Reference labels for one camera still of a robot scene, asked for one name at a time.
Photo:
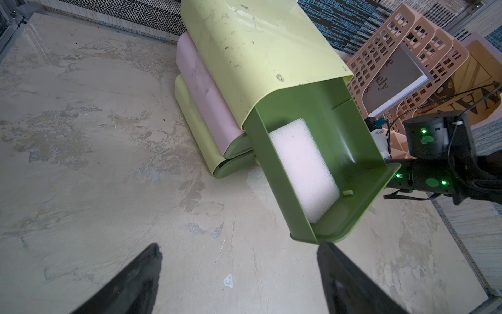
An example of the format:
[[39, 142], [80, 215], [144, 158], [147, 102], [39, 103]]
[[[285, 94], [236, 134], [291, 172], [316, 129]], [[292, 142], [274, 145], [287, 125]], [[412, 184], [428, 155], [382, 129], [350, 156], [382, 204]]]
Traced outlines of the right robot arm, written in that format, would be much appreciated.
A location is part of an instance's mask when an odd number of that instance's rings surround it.
[[404, 123], [410, 158], [389, 159], [400, 169], [388, 183], [385, 199], [409, 200], [413, 191], [452, 198], [501, 203], [501, 152], [476, 153], [469, 120], [461, 111], [433, 113]]

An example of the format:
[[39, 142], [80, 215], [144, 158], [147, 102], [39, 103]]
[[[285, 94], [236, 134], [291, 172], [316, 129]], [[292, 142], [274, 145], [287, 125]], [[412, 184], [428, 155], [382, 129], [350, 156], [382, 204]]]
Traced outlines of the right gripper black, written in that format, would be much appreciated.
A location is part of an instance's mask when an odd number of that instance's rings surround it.
[[401, 165], [388, 188], [449, 196], [456, 205], [481, 198], [481, 191], [473, 186], [478, 170], [473, 137], [461, 111], [408, 119], [404, 127], [411, 157], [387, 161]]

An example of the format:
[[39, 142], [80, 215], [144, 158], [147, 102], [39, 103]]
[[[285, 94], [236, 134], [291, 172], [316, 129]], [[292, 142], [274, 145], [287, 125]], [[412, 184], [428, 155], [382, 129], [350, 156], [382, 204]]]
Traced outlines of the pink sponge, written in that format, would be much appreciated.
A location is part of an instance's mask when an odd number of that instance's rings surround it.
[[317, 223], [341, 193], [308, 125], [297, 119], [269, 137], [307, 220]]

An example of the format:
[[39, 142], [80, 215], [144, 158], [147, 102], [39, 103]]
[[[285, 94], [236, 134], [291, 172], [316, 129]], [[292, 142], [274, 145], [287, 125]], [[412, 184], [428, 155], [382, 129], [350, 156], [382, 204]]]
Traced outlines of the green three-drawer cabinet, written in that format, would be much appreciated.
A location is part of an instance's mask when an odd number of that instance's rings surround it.
[[353, 77], [296, 1], [182, 1], [180, 10], [239, 126], [274, 91]]

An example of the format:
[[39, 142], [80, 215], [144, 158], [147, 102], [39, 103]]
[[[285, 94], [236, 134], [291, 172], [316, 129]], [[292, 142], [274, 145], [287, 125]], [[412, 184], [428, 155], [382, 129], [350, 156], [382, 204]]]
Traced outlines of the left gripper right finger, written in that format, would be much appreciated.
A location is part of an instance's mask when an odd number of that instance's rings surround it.
[[335, 244], [322, 242], [317, 261], [330, 313], [405, 313]]

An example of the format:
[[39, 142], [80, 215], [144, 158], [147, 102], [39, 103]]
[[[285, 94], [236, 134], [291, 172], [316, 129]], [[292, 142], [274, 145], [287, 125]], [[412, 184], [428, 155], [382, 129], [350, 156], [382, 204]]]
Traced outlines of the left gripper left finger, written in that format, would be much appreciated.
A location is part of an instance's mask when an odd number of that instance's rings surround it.
[[162, 253], [151, 243], [74, 313], [152, 313], [159, 288]]

